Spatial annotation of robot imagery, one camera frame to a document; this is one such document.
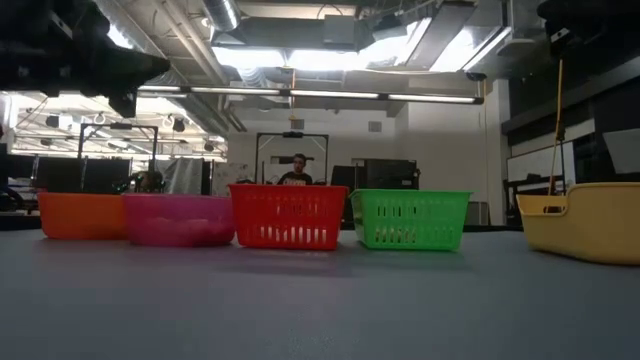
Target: person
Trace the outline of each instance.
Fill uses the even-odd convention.
[[[293,155],[293,171],[282,175],[278,185],[311,185],[313,180],[311,176],[304,172],[307,166],[307,157],[303,154]]]

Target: gray table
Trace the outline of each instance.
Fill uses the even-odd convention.
[[[0,359],[638,359],[640,270],[459,253],[153,249],[0,233]]]

